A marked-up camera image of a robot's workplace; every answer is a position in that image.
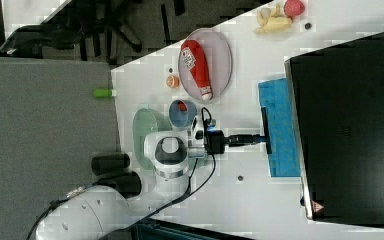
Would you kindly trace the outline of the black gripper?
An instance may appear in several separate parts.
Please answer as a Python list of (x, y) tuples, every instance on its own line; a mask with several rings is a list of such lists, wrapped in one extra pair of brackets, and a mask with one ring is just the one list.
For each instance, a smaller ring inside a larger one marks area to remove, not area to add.
[(236, 134), (225, 136), (221, 130), (208, 131), (206, 134), (206, 151), (208, 154), (224, 154), (225, 148), (255, 145), (261, 142), (260, 135)]

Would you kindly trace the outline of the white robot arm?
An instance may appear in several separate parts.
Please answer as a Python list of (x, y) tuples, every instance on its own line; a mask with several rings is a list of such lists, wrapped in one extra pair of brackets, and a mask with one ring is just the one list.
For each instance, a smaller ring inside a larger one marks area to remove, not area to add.
[(213, 119), (195, 117), (190, 128), (160, 131), (145, 137), (144, 156), (153, 164), (155, 187), (148, 193), (125, 198), (113, 187), (80, 187), (59, 200), (58, 207), (40, 220), (36, 240), (99, 240), (126, 229), (190, 195), (189, 161), (222, 154), (227, 146), (267, 142), (265, 134), (226, 136)]

